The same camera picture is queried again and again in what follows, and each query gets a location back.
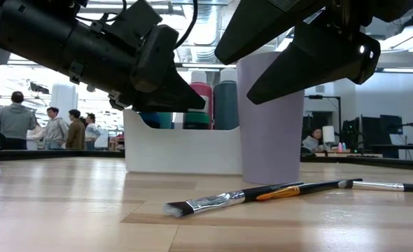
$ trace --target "flat paintbrush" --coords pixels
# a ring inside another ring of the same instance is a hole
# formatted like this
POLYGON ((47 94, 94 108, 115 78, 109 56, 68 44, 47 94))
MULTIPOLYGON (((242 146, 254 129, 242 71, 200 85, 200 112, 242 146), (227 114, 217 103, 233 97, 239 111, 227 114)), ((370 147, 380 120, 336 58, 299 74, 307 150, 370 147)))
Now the flat paintbrush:
POLYGON ((339 188, 353 188, 361 190, 386 190, 396 192, 413 192, 411 183, 376 183, 359 181, 341 181, 339 188))
MULTIPOLYGON (((350 180, 345 180, 345 181, 362 181, 362 179, 355 178, 355 179, 350 179, 350 180)), ((293 185, 287 188, 280 189, 278 191, 269 192, 264 195, 260 195, 256 197, 256 200, 265 201, 265 200, 270 200, 270 199, 293 197, 297 195, 317 193, 317 192, 321 192, 324 190, 337 189, 339 188, 339 182, 342 182, 342 180, 320 182, 320 183, 308 183, 308 184, 303 184, 303 185, 293 185)))
POLYGON ((236 204, 256 201, 256 197, 265 193, 274 192, 280 188, 298 186, 303 182, 285 183, 279 185, 266 185, 257 188, 249 188, 234 192, 224 192, 216 196, 190 199, 185 202, 171 202, 163 206, 163 211, 177 218, 198 214, 204 211, 229 207, 236 204))

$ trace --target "person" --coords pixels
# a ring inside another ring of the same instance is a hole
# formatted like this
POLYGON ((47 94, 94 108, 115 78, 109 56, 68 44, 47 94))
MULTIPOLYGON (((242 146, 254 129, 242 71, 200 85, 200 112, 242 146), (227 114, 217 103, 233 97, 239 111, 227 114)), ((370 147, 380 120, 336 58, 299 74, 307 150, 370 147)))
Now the person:
POLYGON ((83 116, 81 116, 81 117, 79 118, 79 120, 83 123, 83 125, 85 126, 85 128, 87 128, 87 126, 88 126, 87 120, 86 120, 83 116))
POLYGON ((307 136, 307 138, 303 140, 302 144, 304 147, 308 147, 314 152, 321 152, 324 150, 321 137, 321 129, 315 129, 309 136, 307 136))
POLYGON ((36 118, 36 128, 34 130, 28 130, 27 131, 27 149, 29 151, 37 151, 37 143, 40 141, 40 139, 43 138, 43 128, 40 126, 37 117, 36 118))
POLYGON ((15 91, 10 97, 12 104, 0 109, 0 132, 6 137, 4 149, 27 150, 28 130, 36 128, 34 114, 22 102, 23 93, 15 91))
POLYGON ((68 124, 62 119, 57 117, 59 109, 50 107, 46 110, 50 120, 45 127, 45 133, 43 141, 45 142, 46 150, 62 150, 62 145, 68 136, 68 124))
POLYGON ((87 127, 85 129, 85 144, 87 151, 95 151, 95 142, 101 136, 101 132, 97 129, 96 116, 93 113, 87 114, 87 127))
POLYGON ((71 124, 68 130, 66 148, 74 150, 85 150, 85 126, 81 122, 81 112, 77 109, 68 111, 71 124))

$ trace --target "woman sitting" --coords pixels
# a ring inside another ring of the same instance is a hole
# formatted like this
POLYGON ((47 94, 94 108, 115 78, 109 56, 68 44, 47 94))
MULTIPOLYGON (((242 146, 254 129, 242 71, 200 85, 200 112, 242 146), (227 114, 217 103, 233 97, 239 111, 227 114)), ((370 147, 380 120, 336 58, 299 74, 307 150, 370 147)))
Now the woman sitting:
POLYGON ((313 152, 322 152, 324 150, 321 129, 315 129, 302 142, 304 147, 310 148, 313 152))

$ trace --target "desk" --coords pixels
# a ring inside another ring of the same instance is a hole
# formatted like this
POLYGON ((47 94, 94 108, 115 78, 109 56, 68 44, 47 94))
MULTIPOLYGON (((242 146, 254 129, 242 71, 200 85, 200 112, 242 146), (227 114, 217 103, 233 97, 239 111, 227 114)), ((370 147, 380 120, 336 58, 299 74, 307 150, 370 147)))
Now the desk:
MULTIPOLYGON (((316 157, 326 157, 325 153, 315 153, 316 157)), ((371 158, 382 158, 382 154, 357 154, 357 153, 328 153, 328 157, 371 157, 371 158)))
MULTIPOLYGON (((304 182, 413 183, 413 171, 302 163, 304 182)), ((0 162, 0 252, 413 251, 413 193, 330 190, 175 219, 165 202, 241 190, 240 176, 127 174, 124 159, 0 162)))
POLYGON ((396 145, 396 144, 372 144, 370 145, 371 149, 376 151, 388 150, 388 151, 397 151, 397 150, 413 150, 413 145, 396 145))

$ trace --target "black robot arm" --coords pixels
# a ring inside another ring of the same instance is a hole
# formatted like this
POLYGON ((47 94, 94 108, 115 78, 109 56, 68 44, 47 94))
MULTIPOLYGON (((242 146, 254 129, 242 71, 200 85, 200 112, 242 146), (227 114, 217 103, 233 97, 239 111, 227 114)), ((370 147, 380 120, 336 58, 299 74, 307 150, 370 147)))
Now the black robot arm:
POLYGON ((205 101, 174 63, 179 33, 145 0, 90 26, 77 13, 88 0, 0 1, 0 65, 15 53, 109 94, 113 108, 185 112, 205 101))
POLYGON ((216 56, 231 64, 295 26, 293 42, 248 92, 253 103, 342 78, 362 84, 375 72, 381 49, 361 26, 373 17, 394 21, 411 8, 413 0, 241 0, 216 56))

